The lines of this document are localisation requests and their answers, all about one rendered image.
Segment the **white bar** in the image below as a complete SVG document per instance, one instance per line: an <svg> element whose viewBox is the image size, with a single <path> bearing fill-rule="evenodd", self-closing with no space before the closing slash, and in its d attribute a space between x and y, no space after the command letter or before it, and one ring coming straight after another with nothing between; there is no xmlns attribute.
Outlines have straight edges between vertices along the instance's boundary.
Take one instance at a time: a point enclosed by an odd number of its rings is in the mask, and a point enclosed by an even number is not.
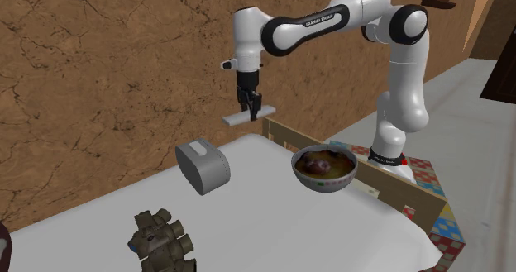
<svg viewBox="0 0 516 272"><path fill-rule="evenodd" d="M256 114L256 118L262 118L273 114L276 112L276 109L270 105L264 105L261 107L261 110ZM235 113L222 118L222 121L228 126L237 126L242 123L247 123L251 121L251 113L249 110L244 112Z"/></svg>

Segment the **white bowl of soup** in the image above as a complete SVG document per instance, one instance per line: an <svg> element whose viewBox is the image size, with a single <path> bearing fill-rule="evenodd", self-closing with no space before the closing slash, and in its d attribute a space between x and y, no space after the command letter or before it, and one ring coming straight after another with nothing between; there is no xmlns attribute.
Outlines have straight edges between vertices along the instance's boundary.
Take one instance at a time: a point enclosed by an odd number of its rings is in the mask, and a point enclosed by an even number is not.
<svg viewBox="0 0 516 272"><path fill-rule="evenodd" d="M296 152L291 165L299 182L319 193L333 193L345 188L358 169L356 156L337 145L314 145Z"/></svg>

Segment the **colourful patterned robot stand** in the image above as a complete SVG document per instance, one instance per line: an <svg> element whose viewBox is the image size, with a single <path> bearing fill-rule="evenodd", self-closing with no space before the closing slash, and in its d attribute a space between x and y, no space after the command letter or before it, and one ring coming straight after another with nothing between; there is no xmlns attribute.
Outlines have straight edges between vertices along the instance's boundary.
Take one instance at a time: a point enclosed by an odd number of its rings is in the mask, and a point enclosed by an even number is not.
<svg viewBox="0 0 516 272"><path fill-rule="evenodd" d="M366 162L369 150L365 147L332 141L358 157L356 179L379 192L378 199L401 212L421 227L430 241L441 251L442 257L421 272L449 272L457 256L466 245L460 228L447 203L432 164L413 157L404 159L416 182L410 183Z"/></svg>

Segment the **dark wooden door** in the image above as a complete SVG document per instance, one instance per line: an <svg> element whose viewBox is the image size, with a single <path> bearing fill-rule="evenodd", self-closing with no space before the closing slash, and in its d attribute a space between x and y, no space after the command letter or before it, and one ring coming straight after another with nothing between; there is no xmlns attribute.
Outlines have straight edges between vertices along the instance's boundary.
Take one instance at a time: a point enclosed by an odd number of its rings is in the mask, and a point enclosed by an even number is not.
<svg viewBox="0 0 516 272"><path fill-rule="evenodd" d="M480 98L516 105L516 25L480 94Z"/></svg>

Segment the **grey rounded box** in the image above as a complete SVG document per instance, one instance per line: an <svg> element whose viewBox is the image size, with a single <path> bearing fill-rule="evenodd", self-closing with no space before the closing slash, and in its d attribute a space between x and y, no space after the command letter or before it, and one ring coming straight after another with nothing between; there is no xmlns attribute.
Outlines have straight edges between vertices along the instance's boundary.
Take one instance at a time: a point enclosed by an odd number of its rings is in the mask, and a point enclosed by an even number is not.
<svg viewBox="0 0 516 272"><path fill-rule="evenodd" d="M226 156L203 138L176 146L175 155L182 174L199 195L227 184L231 178Z"/></svg>

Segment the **dark red round object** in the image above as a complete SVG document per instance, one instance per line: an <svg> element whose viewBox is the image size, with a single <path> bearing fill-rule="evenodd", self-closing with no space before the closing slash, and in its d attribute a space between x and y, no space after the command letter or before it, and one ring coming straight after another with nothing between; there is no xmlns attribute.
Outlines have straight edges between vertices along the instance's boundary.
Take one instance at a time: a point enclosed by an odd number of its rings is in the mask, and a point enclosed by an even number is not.
<svg viewBox="0 0 516 272"><path fill-rule="evenodd" d="M8 272L12 256L12 238L0 222L0 272Z"/></svg>

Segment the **olive green binoculars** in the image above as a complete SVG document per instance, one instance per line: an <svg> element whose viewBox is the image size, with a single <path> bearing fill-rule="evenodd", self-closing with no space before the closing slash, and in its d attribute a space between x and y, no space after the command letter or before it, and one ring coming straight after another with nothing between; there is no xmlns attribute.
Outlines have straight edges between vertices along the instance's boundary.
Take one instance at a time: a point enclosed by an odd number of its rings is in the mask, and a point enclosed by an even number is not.
<svg viewBox="0 0 516 272"><path fill-rule="evenodd" d="M184 258L194 250L193 243L181 222L170 223L171 218L164 208L134 216L138 230L127 245L141 261L141 272L197 272L197 261Z"/></svg>

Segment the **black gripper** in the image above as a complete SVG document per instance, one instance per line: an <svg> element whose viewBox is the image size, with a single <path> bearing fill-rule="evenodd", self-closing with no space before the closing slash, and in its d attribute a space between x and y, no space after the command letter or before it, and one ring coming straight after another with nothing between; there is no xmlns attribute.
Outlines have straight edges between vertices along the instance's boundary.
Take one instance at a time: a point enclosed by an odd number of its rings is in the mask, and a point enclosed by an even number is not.
<svg viewBox="0 0 516 272"><path fill-rule="evenodd" d="M262 95L256 92L259 85L259 71L236 72L236 94L237 101L241 105L241 110L250 111L251 121L257 120L257 114L261 110Z"/></svg>

